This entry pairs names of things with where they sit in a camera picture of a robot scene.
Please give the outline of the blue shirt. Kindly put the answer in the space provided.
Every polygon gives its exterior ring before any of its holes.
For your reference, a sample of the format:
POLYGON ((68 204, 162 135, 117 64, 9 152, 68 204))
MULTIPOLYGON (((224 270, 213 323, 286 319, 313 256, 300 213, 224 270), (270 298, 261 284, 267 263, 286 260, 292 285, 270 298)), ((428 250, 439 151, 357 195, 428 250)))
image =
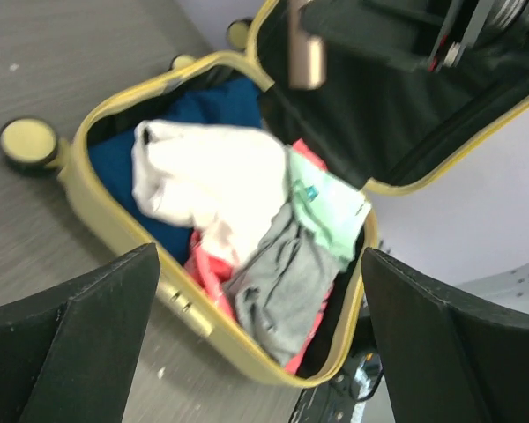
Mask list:
POLYGON ((152 119, 259 128, 259 95, 260 90, 248 78, 233 78, 206 89, 195 82, 103 117, 87 133, 89 159, 102 185, 179 264, 189 257, 192 231, 146 217, 132 197, 134 129, 152 119))

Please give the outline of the green tissue packet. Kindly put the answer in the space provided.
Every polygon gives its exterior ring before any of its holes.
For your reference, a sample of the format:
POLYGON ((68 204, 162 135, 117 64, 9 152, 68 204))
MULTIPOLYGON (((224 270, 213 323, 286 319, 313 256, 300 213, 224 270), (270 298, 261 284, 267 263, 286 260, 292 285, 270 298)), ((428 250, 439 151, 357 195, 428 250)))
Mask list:
POLYGON ((287 149, 290 200, 298 222, 346 270, 371 203, 358 189, 330 173, 324 161, 301 140, 287 149))

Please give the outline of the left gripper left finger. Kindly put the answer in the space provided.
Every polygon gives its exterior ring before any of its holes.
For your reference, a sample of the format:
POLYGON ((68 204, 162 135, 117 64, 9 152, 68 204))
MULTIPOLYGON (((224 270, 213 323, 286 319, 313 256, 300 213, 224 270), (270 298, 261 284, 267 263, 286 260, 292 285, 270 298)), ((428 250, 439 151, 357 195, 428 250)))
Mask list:
POLYGON ((0 422, 120 422, 160 277, 154 244, 0 306, 0 422))

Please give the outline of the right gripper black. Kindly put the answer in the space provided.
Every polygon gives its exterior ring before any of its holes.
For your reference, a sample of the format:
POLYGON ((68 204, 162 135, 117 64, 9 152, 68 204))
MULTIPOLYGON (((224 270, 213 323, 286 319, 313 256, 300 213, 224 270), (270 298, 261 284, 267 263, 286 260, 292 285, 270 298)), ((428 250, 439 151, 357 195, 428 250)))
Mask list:
POLYGON ((463 55, 529 71, 529 1, 313 1, 302 27, 356 56, 437 72, 463 55))

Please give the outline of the white cloth garment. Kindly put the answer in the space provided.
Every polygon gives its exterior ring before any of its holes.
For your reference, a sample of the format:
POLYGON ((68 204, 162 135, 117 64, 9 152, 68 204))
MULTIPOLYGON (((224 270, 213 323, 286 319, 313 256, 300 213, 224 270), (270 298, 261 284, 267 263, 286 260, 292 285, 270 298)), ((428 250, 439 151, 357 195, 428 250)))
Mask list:
POLYGON ((240 268, 287 201, 287 149, 248 127, 151 120, 134 130, 139 210, 197 229, 211 256, 240 268))

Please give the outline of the pink patterned shirt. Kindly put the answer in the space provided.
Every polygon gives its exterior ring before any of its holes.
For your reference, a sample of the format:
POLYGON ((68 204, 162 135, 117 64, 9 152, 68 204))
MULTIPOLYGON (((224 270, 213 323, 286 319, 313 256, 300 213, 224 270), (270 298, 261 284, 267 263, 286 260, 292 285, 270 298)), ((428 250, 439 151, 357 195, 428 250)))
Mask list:
MULTIPOLYGON (((286 182, 287 201, 284 204, 290 204, 290 206, 292 207, 292 203, 290 200, 290 188, 288 187, 287 173, 286 182)), ((225 292, 224 284, 229 281, 233 277, 233 275, 242 267, 233 268, 229 263, 219 259, 218 257, 211 256, 209 253, 204 251, 202 247, 201 234, 197 229, 195 229, 194 233, 190 238, 190 257, 184 265, 184 268, 200 284, 200 286, 204 288, 206 294, 213 301, 213 303, 221 311, 223 311, 236 321, 237 319, 235 315, 235 308, 233 302, 228 298, 225 292)), ((309 346, 311 339, 315 336, 317 328, 323 319, 326 300, 329 297, 331 290, 332 288, 330 288, 330 291, 328 292, 328 295, 326 296, 324 303, 322 304, 322 308, 315 320, 314 327, 308 335, 306 343, 304 344, 304 347, 302 348, 301 352, 292 360, 290 360, 286 366, 283 367, 287 372, 293 374, 301 365, 303 355, 307 347, 309 346)))

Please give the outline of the grey shirt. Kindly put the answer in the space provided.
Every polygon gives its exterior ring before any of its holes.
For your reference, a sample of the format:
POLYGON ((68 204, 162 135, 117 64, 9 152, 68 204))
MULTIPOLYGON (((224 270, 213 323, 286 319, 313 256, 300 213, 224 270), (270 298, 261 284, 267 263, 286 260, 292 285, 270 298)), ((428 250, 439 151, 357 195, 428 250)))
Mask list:
POLYGON ((284 367, 304 347, 338 273, 339 260, 284 204, 224 288, 240 326, 284 367))

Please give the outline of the rose gold lipstick tube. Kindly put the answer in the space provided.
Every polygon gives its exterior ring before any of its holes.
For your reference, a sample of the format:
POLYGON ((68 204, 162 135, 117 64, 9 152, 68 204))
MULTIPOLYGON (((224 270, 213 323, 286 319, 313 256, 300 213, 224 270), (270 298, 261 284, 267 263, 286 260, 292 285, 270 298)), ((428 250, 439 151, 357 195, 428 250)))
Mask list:
POLYGON ((288 81, 293 89, 315 90, 326 80, 324 41, 302 26, 306 0, 287 2, 288 81))

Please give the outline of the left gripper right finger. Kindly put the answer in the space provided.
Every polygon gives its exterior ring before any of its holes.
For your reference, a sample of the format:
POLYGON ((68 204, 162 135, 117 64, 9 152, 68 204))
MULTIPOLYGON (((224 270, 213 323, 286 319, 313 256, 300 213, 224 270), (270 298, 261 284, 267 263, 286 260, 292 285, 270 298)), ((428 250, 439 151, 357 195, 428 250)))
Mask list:
POLYGON ((529 422, 529 314, 378 249, 361 274, 397 422, 529 422))

